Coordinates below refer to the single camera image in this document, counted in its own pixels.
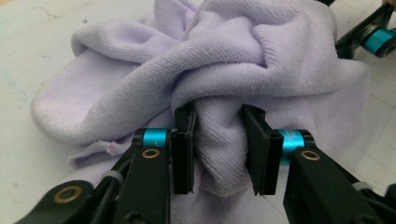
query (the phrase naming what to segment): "towel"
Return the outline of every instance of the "towel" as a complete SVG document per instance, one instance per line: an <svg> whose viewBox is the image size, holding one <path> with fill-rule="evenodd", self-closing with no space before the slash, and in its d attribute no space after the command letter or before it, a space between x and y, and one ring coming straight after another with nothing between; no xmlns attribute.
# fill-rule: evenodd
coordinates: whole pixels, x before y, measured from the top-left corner
<svg viewBox="0 0 396 224"><path fill-rule="evenodd" d="M194 193L172 195L171 222L244 223L242 104L264 109L274 129L307 129L330 155L359 133L368 69L337 58L335 29L312 0L157 0L139 21L76 31L76 59L42 87L32 117L78 148L67 178L97 184L136 129L172 128L175 108L193 103Z"/></svg>

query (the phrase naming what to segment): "brass screw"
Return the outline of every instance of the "brass screw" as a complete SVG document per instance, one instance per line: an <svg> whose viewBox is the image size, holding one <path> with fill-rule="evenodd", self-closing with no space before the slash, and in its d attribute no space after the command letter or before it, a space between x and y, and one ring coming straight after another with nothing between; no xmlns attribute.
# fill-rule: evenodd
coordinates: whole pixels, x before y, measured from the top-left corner
<svg viewBox="0 0 396 224"><path fill-rule="evenodd" d="M313 152L313 151L309 151L309 150L304 150L301 152L301 155L306 158L307 160L311 160L311 161L318 161L320 160L320 156L318 153Z"/></svg>
<svg viewBox="0 0 396 224"><path fill-rule="evenodd" d="M160 150L158 149L146 149L142 152L142 156L146 159L154 159L160 155Z"/></svg>
<svg viewBox="0 0 396 224"><path fill-rule="evenodd" d="M80 186L69 186L59 190L53 197L56 203L70 203L73 202L82 193Z"/></svg>

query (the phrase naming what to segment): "crumpled cloth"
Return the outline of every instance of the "crumpled cloth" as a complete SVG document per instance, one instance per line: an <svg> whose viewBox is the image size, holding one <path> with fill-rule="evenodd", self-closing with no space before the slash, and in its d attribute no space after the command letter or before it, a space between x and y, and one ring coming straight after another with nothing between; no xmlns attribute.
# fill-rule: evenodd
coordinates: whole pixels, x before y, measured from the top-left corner
<svg viewBox="0 0 396 224"><path fill-rule="evenodd" d="M97 184L136 129L172 128L174 109L192 102L194 193L172 195L171 222L243 223L242 104L264 109L274 129L307 129L330 154L359 132L368 69L338 59L334 41L333 14L311 0L157 0L139 21L76 31L76 59L43 86L32 117L79 148L68 178Z"/></svg>

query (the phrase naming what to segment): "ribbed fabric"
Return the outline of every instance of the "ribbed fabric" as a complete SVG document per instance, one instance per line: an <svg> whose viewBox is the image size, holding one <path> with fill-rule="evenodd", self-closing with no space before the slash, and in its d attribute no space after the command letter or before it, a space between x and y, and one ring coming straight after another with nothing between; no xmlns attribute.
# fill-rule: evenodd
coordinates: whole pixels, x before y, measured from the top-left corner
<svg viewBox="0 0 396 224"><path fill-rule="evenodd" d="M359 132L367 67L338 59L334 34L330 10L311 0L158 0L139 21L76 31L76 59L43 86L32 116L80 148L67 178L97 183L136 129L172 128L172 111L193 102L195 193L172 196L172 223L243 223L242 104L266 110L273 128L307 129L329 154Z"/></svg>

